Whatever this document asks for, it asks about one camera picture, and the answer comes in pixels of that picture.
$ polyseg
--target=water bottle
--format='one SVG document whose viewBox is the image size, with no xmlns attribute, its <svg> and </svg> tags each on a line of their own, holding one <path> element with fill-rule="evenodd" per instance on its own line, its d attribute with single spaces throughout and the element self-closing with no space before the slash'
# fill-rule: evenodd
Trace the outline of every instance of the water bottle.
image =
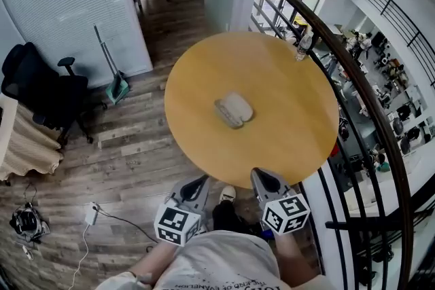
<svg viewBox="0 0 435 290">
<path fill-rule="evenodd" d="M 311 47 L 311 42 L 313 41 L 312 33 L 307 33 L 304 35 L 304 37 L 300 40 L 298 45 L 298 53 L 296 54 L 296 60 L 300 62 L 304 59 L 305 55 L 307 54 L 308 49 Z"/>
</svg>

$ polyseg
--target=black office chair downstairs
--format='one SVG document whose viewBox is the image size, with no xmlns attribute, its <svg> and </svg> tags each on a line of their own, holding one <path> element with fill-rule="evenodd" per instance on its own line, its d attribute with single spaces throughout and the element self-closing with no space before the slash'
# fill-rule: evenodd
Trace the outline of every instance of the black office chair downstairs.
<svg viewBox="0 0 435 290">
<path fill-rule="evenodd" d="M 74 58 L 66 57 L 57 64 L 69 75 L 59 76 L 39 55 L 32 43 L 16 45 L 2 66 L 1 91 L 33 112 L 33 121 L 50 129 L 62 129 L 59 141 L 64 145 L 72 123 L 77 121 L 88 143 L 93 142 L 84 128 L 80 114 L 88 91 L 88 78 L 77 76 L 71 69 Z"/>
</svg>

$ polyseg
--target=curved handrail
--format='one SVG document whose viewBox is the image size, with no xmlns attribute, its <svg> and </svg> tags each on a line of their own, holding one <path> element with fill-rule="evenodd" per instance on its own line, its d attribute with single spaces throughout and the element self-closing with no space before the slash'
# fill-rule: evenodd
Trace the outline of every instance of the curved handrail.
<svg viewBox="0 0 435 290">
<path fill-rule="evenodd" d="M 332 34 L 331 30 L 326 24 L 314 14 L 301 0 L 286 0 L 291 4 L 297 12 L 307 21 L 307 23 L 313 28 L 315 35 L 322 38 L 325 44 L 330 48 L 331 52 L 335 55 L 338 62 L 343 66 L 344 70 L 351 78 L 355 89 L 361 96 L 367 111 L 372 118 L 374 125 L 376 126 L 379 138 L 385 146 L 385 152 L 389 159 L 391 172 L 394 178 L 394 184 L 396 186 L 396 192 L 398 195 L 399 210 L 402 216 L 402 262 L 400 265 L 400 277 L 398 283 L 398 289 L 405 289 L 411 273 L 411 262 L 413 256 L 413 219 L 411 213 L 411 192 L 409 189 L 408 179 L 406 177 L 406 169 L 400 155 L 400 150 L 393 134 L 392 128 L 387 122 L 385 114 L 382 112 L 379 102 L 377 101 L 375 94 L 370 87 L 368 81 L 360 71 L 356 62 L 351 58 L 350 54 L 346 51 L 340 41 Z M 367 151 L 364 151 L 365 145 L 361 143 L 361 136 L 358 130 L 354 130 L 357 136 L 360 146 L 363 145 L 363 156 L 367 158 Z M 379 205 L 379 215 L 385 216 L 383 211 L 383 204 L 381 193 L 379 191 L 379 185 L 377 180 L 373 178 L 373 188 L 377 202 Z"/>
</svg>

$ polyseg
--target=white cube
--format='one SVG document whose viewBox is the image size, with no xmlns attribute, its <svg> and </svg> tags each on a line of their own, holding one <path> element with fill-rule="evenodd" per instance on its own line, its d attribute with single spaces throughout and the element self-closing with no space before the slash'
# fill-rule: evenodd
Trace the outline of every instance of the white cube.
<svg viewBox="0 0 435 290">
<path fill-rule="evenodd" d="M 287 234 L 304 227 L 310 208 L 302 194 L 267 202 L 263 222 L 278 235 Z"/>
<path fill-rule="evenodd" d="M 201 216 L 183 211 L 173 206 L 161 204 L 154 220 L 156 236 L 172 244 L 184 245 L 197 233 L 201 226 Z"/>
</svg>

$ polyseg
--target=sneaker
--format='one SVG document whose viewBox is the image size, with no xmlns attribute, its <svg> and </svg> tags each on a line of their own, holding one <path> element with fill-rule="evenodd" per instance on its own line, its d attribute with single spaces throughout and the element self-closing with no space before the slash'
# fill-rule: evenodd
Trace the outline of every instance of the sneaker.
<svg viewBox="0 0 435 290">
<path fill-rule="evenodd" d="M 229 200 L 231 203 L 234 203 L 236 200 L 236 189 L 234 186 L 227 185 L 223 188 L 222 192 L 220 193 L 219 203 L 223 200 Z"/>
</svg>

